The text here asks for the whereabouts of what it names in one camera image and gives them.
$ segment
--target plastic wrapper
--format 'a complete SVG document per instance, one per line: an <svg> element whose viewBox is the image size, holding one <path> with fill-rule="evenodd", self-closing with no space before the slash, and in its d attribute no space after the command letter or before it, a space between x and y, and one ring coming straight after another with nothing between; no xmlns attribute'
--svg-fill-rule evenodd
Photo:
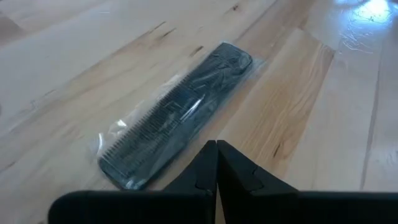
<svg viewBox="0 0 398 224"><path fill-rule="evenodd" d="M101 170L122 189L145 187L262 64L222 43L190 73L160 87L150 109L142 102L99 133L91 148Z"/></svg>

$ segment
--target comb teeth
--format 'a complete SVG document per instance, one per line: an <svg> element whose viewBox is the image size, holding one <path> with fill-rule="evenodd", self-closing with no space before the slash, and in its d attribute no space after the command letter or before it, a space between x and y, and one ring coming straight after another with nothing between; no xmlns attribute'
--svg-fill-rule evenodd
<svg viewBox="0 0 398 224"><path fill-rule="evenodd" d="M123 189L140 189L178 154L242 80L252 58L223 43L99 158Z"/></svg>

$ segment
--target black comb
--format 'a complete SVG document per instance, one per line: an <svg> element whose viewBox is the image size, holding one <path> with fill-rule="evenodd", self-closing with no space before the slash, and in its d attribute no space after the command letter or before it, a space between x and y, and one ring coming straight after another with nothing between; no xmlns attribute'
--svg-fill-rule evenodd
<svg viewBox="0 0 398 224"><path fill-rule="evenodd" d="M122 189L141 189L210 119L252 67L252 58L222 43L99 158Z"/></svg>

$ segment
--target black plastic object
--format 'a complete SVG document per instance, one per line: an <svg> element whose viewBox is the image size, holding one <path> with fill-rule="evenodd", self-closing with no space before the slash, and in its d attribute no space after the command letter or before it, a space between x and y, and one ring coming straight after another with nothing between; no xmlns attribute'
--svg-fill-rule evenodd
<svg viewBox="0 0 398 224"><path fill-rule="evenodd" d="M209 141L160 192L76 192L49 211L54 223L214 223L216 183L234 223L398 223L398 194L300 192L225 141Z"/></svg>
<svg viewBox="0 0 398 224"><path fill-rule="evenodd" d="M141 189L205 125L252 66L252 58L223 43L137 125L101 156L102 171L122 189Z"/></svg>

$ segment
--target wooden floor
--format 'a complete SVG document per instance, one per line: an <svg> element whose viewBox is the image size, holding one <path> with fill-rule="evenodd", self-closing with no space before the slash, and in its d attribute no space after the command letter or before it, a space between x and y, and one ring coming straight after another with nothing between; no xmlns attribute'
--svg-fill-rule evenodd
<svg viewBox="0 0 398 224"><path fill-rule="evenodd" d="M298 189L398 191L394 1L2 0L0 222L114 189L89 142L221 41L266 65L152 189L225 139Z"/></svg>

